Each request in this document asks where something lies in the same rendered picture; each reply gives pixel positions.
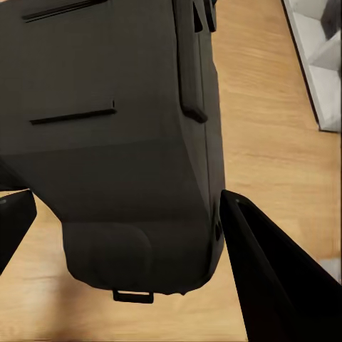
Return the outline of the digital camera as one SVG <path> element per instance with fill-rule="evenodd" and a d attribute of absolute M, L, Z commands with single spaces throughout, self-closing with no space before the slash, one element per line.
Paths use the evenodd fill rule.
<path fill-rule="evenodd" d="M 113 300 L 201 289 L 224 248 L 217 0 L 1 0 L 0 192 Z"/>

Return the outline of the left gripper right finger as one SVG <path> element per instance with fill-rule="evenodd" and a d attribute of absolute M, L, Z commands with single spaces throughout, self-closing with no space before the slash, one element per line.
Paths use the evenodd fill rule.
<path fill-rule="evenodd" d="M 342 285 L 249 198 L 219 215 L 249 342 L 342 342 Z"/>

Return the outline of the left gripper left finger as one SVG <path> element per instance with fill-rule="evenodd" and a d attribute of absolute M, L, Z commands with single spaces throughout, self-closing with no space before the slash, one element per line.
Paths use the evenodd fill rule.
<path fill-rule="evenodd" d="M 37 216 L 30 189 L 0 197 L 0 274 L 3 273 Z"/>

